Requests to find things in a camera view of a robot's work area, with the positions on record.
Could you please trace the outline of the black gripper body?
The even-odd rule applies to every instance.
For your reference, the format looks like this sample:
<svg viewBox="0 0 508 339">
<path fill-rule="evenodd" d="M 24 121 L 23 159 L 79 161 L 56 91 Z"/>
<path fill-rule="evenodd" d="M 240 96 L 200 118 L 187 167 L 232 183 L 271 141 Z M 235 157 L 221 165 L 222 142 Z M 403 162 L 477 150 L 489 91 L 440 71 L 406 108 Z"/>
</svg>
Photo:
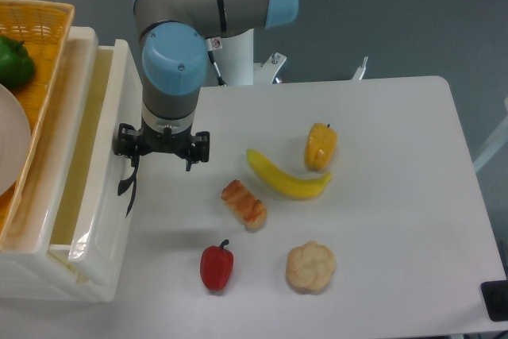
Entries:
<svg viewBox="0 0 508 339">
<path fill-rule="evenodd" d="M 210 159 L 210 133 L 191 134 L 191 127 L 177 133 L 169 126 L 162 132 L 148 127 L 140 129 L 121 123 L 113 138 L 113 152 L 118 156 L 145 156 L 153 152 L 171 153 L 188 163 L 207 163 Z"/>
</svg>

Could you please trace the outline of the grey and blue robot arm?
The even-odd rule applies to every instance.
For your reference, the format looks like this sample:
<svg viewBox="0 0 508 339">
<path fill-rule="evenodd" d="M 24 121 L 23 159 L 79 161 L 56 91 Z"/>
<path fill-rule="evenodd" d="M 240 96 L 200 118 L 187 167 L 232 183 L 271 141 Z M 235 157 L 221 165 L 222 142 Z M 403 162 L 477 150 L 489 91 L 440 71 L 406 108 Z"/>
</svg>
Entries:
<svg viewBox="0 0 508 339">
<path fill-rule="evenodd" d="M 114 152 L 138 168 L 153 152 L 207 162 L 208 132 L 192 125 L 211 61 L 206 42 L 291 23 L 299 0 L 133 0 L 141 50 L 141 125 L 120 124 Z"/>
</svg>

